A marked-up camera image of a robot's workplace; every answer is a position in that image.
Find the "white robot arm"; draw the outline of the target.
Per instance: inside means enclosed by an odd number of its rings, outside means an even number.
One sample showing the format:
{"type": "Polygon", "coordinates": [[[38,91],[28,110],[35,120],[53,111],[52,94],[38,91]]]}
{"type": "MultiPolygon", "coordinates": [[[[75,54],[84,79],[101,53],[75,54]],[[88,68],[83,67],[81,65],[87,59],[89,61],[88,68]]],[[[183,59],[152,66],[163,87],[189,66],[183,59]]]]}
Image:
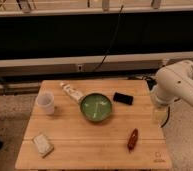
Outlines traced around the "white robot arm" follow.
{"type": "Polygon", "coordinates": [[[183,60],[160,68],[155,75],[151,100],[156,113],[166,110],[166,116],[158,119],[162,127],[170,117],[169,106],[175,98],[187,102],[193,107],[193,61],[183,60]]]}

